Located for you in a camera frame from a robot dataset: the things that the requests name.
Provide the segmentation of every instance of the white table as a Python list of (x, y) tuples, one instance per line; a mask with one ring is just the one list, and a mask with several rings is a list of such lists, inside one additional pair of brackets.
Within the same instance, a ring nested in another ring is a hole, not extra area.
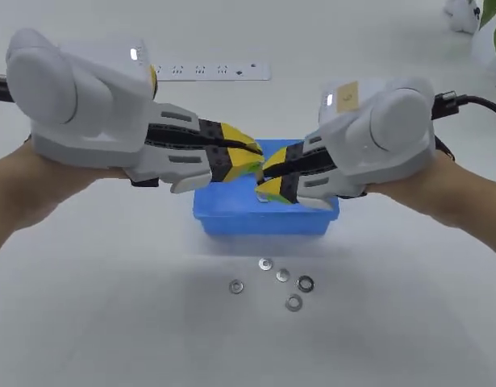
[[(271, 82), (162, 85), (158, 100), (256, 137), (315, 129), (335, 77), (414, 74), (496, 101), (440, 0), (8, 0), (0, 72), (20, 27), (54, 40), (143, 36), (156, 62), (267, 60)], [(469, 169), (496, 180), (496, 116), (436, 123)], [(27, 120), (0, 104), (0, 156)], [(496, 255), (380, 197), (342, 203), (323, 238), (205, 236), (192, 194), (103, 181), (0, 253), (0, 387), (495, 386)], [(316, 282), (304, 307), (271, 257)], [(227, 285), (241, 279), (245, 290)]]

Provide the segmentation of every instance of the human hand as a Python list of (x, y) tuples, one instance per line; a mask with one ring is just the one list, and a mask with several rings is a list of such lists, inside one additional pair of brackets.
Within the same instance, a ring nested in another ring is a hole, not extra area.
[(465, 180), (462, 177), (466, 174), (468, 171), (437, 151), (434, 162), (420, 173), (400, 181), (370, 185), (368, 192), (383, 194), (453, 227), (461, 208), (458, 196), (463, 188), (461, 182)]
[(31, 141), (0, 160), (0, 181), (16, 230), (41, 222), (63, 201), (106, 178), (127, 176), (122, 169), (85, 169), (47, 160), (34, 152)]

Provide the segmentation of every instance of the blue container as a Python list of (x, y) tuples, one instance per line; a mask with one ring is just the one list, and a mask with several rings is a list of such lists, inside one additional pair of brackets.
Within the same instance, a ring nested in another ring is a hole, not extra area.
[[(258, 143), (267, 158), (278, 149), (295, 144), (296, 139), (262, 139)], [(194, 195), (194, 217), (210, 235), (323, 235), (331, 221), (339, 217), (334, 210), (314, 210), (300, 204), (259, 202), (253, 175), (229, 183), (211, 183)]]

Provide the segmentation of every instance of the white power strip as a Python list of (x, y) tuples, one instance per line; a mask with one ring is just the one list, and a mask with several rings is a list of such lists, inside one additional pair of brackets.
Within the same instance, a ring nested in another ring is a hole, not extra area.
[(268, 81), (267, 63), (163, 63), (155, 66), (158, 81)]

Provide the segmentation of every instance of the washer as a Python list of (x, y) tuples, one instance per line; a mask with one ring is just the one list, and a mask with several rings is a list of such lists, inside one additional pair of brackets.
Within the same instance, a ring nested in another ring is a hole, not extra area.
[(269, 199), (265, 195), (263, 195), (261, 193), (257, 193), (256, 194), (256, 198), (258, 199), (258, 201), (260, 203), (269, 203)]
[(240, 294), (244, 290), (244, 284), (242, 283), (242, 281), (233, 280), (232, 282), (230, 282), (229, 288), (230, 288), (230, 293)]
[(287, 270), (286, 268), (281, 268), (280, 270), (278, 270), (277, 280), (279, 280), (280, 282), (287, 282), (289, 279), (290, 279), (289, 270)]
[(291, 294), (286, 301), (286, 308), (291, 312), (297, 312), (303, 307), (303, 300), (297, 294)]
[(273, 262), (269, 258), (261, 258), (261, 260), (258, 261), (258, 266), (267, 272), (273, 268)]
[(309, 276), (301, 276), (296, 281), (296, 286), (303, 293), (310, 293), (312, 290), (314, 290), (315, 284), (314, 280)]

